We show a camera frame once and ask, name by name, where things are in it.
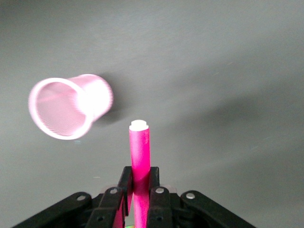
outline cup rim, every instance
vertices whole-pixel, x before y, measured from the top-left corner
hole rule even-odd
[[[45,124],[41,121],[41,118],[38,115],[36,103],[37,103],[37,96],[38,96],[39,92],[46,85],[51,84],[51,83],[56,83],[56,82],[63,83],[65,85],[71,87],[72,89],[74,89],[77,92],[78,95],[82,96],[87,102],[90,102],[88,94],[74,82],[72,82],[68,79],[65,79],[65,78],[58,78],[58,77],[47,78],[47,79],[44,79],[44,80],[38,82],[32,88],[32,90],[29,94],[28,109],[29,109],[30,115],[31,115],[33,121],[35,122],[35,124],[44,133],[48,134],[49,136],[52,136],[57,139],[63,139],[63,140],[72,140],[72,139],[80,138],[81,136],[85,135],[91,128],[91,125],[93,122],[93,117],[94,117],[92,106],[90,109],[86,110],[84,113],[84,115],[86,117],[84,124],[74,134],[69,135],[69,136],[63,136],[63,135],[60,135],[60,134],[57,134],[57,133],[54,133],[53,131],[51,131],[49,128],[47,128],[45,126]]]

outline gray wall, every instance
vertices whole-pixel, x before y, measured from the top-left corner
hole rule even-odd
[[[117,183],[140,118],[163,184],[303,227],[303,22],[302,0],[1,3],[0,226]],[[31,88],[85,73],[111,84],[111,112],[79,140],[41,132]]]

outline metal screw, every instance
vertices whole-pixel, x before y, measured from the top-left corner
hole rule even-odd
[[[77,197],[77,201],[82,201],[82,200],[84,200],[86,197],[85,196],[78,196]]]
[[[195,195],[194,195],[193,193],[187,193],[187,194],[186,194],[186,197],[187,197],[187,199],[192,200],[192,199],[195,198]]]
[[[155,190],[156,193],[158,194],[162,194],[164,192],[164,189],[163,188],[158,188]]]
[[[115,194],[117,192],[117,189],[112,189],[112,190],[110,190],[110,193],[111,194]]]

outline pink tube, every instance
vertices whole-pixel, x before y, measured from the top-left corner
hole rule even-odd
[[[149,209],[150,130],[143,120],[129,128],[133,172],[134,220],[136,228],[146,228]]]

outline plastic cup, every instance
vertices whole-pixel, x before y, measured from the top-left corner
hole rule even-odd
[[[44,133],[64,140],[86,134],[112,104],[113,92],[109,84],[89,74],[42,80],[33,87],[28,99],[35,124]]]

